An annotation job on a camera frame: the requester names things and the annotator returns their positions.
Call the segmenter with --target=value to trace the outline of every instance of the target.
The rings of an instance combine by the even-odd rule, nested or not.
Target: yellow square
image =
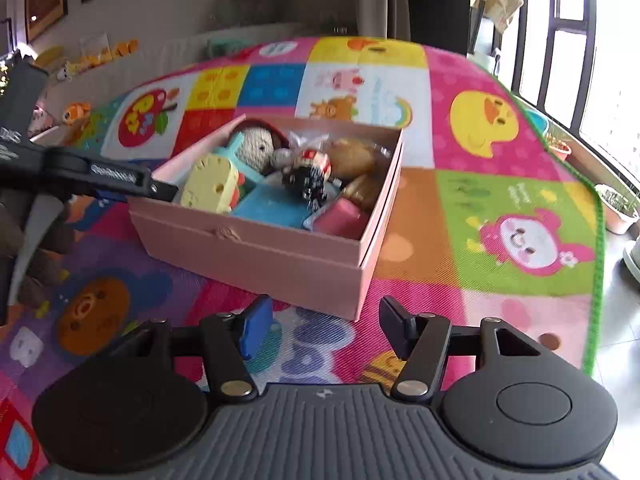
[[[380,38],[322,38],[313,47],[309,61],[427,68],[421,45]]]
[[[205,70],[191,89],[187,110],[234,108],[248,72],[249,65]]]
[[[589,189],[581,182],[563,182],[564,190],[572,198],[591,231],[596,232],[596,203],[595,191]]]

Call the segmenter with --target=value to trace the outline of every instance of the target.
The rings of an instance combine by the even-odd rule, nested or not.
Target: window frame
[[[580,126],[584,117],[584,111],[589,99],[589,90],[591,85],[591,75],[593,74],[593,64],[595,58],[596,43],[596,0],[584,0],[584,10],[581,20],[571,20],[560,18],[560,0],[549,0],[549,25],[546,36],[545,58],[543,61],[542,79],[540,81],[540,90],[538,100],[535,103],[530,102],[520,94],[520,84],[522,82],[522,69],[524,66],[524,46],[527,33],[527,10],[529,0],[523,0],[524,3],[520,7],[520,15],[518,17],[518,37],[516,42],[516,54],[513,66],[513,78],[511,80],[511,92],[517,97],[527,102],[532,107],[540,110],[542,113],[551,117],[555,122],[560,124],[572,136],[580,140],[587,148],[594,153],[602,162],[604,162],[610,170],[612,170],[627,186],[634,192],[640,190],[640,180],[633,176],[626,168],[624,168],[612,155],[607,153],[603,148],[593,145],[585,139],[580,133]],[[554,54],[554,44],[556,32],[563,31],[572,34],[583,34],[586,36],[586,44],[584,47],[584,59],[582,60],[582,71],[580,73],[580,83],[578,85],[578,93],[575,101],[574,114],[571,124],[564,124],[556,120],[545,109],[546,94],[548,92],[549,80],[551,76],[551,63]]]

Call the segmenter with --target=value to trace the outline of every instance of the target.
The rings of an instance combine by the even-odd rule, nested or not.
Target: blue gripper pad
[[[273,300],[266,294],[261,294],[239,315],[239,318],[244,321],[239,337],[240,354],[242,359],[248,361],[257,354],[271,329]]]

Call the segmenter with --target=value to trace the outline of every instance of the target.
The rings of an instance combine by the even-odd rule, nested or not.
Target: blue square
[[[29,465],[33,442],[29,433],[19,422],[14,422],[9,438],[4,446],[4,452],[20,470],[25,470]]]
[[[303,64],[254,65],[244,80],[238,106],[295,106],[304,73]]]

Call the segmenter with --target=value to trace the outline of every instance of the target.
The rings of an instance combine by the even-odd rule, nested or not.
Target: green mat border
[[[554,152],[549,148],[549,145],[546,143],[545,138],[542,133],[538,131],[538,129],[534,126],[533,121],[529,118],[526,113],[525,107],[520,99],[505,85],[502,84],[501,81],[493,77],[495,81],[502,87],[502,89],[507,92],[511,97],[511,101],[515,103],[518,110],[524,115],[525,120],[536,134],[542,145],[544,146],[545,151],[551,155],[557,164],[560,164],[564,167],[571,175],[573,175],[578,181],[584,184],[587,189],[591,191],[591,194],[594,197],[594,201],[596,203],[596,259],[594,265],[594,283],[593,283],[593,292],[591,295],[591,313],[589,317],[589,327],[587,329],[587,343],[586,348],[584,350],[584,354],[582,355],[582,370],[588,375],[591,376],[593,373],[593,365],[595,364],[596,359],[596,350],[598,349],[598,337],[600,335],[600,320],[602,317],[602,285],[604,280],[604,256],[605,256],[605,227],[604,227],[604,209],[602,206],[602,200],[600,199],[600,195],[596,191],[593,182],[581,174],[578,170],[576,170],[573,166],[571,166],[567,161],[560,160],[554,154]]]

